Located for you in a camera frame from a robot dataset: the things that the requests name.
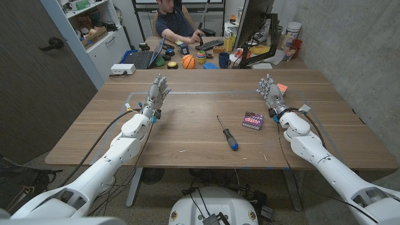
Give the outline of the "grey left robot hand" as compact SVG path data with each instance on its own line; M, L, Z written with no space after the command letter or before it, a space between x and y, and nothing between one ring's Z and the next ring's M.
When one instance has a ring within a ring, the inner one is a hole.
M161 109L164 99L170 92L171 89L168 88L166 77L161 77L158 74L147 93L146 102L141 110L141 114L151 119L156 111Z

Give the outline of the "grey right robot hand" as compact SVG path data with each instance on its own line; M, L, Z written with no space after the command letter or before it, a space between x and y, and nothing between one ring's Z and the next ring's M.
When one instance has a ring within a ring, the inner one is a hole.
M269 74L267 74L266 78L262 78L259 81L259 88L256 89L256 92L264 98L270 118L276 116L280 119L285 113L290 111L281 90Z

